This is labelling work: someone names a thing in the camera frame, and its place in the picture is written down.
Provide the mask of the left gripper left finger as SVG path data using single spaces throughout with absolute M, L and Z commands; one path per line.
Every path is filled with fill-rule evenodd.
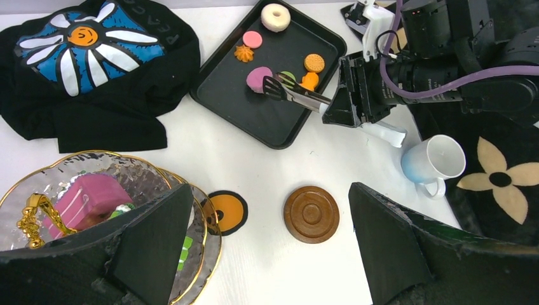
M 182 184 L 41 248 L 1 252 L 1 303 L 168 304 L 192 205 Z

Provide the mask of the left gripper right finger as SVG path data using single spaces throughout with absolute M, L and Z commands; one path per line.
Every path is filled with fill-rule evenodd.
M 374 304 L 537 304 L 538 249 L 448 226 L 355 182 L 348 193 Z

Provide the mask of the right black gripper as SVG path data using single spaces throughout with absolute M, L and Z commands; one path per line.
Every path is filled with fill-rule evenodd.
M 358 128 L 381 121 L 396 105 L 415 103 L 387 87 L 379 71 L 380 61 L 367 62 L 362 52 L 339 58 L 338 87 L 322 115 L 324 124 Z

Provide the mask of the metal tongs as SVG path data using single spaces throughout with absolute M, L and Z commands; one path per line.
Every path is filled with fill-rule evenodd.
M 353 118 L 351 123 L 339 121 L 338 116 L 342 116 L 347 112 L 337 109 L 330 110 L 336 101 L 335 99 L 329 99 L 319 93 L 309 91 L 281 72 L 274 76 L 263 77 L 263 93 L 273 100 L 287 100 L 317 112 L 323 117 L 325 124 L 359 128 L 362 132 L 384 140 L 393 147 L 401 148 L 407 135 L 405 129 L 397 128 L 382 121 L 363 123 L 357 118 Z

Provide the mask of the pink frosted cupcake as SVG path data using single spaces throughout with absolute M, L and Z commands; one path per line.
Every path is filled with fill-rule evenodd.
M 263 94 L 263 79 L 266 76 L 273 77 L 273 71 L 269 67 L 257 67 L 247 75 L 246 84 L 253 92 Z

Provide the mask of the green cake slice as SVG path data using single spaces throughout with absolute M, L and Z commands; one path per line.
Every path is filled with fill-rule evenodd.
M 193 239 L 189 236 L 186 236 L 184 239 L 181 254 L 179 257 L 177 271 L 182 271 L 184 269 L 184 264 L 189 256 L 189 249 L 191 248 L 192 244 L 193 244 Z

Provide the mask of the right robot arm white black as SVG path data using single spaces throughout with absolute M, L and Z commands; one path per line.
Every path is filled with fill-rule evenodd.
M 363 49 L 340 59 L 325 124 L 355 128 L 398 105 L 455 102 L 538 126 L 538 27 L 497 40 L 487 1 L 356 1 L 344 16 Z

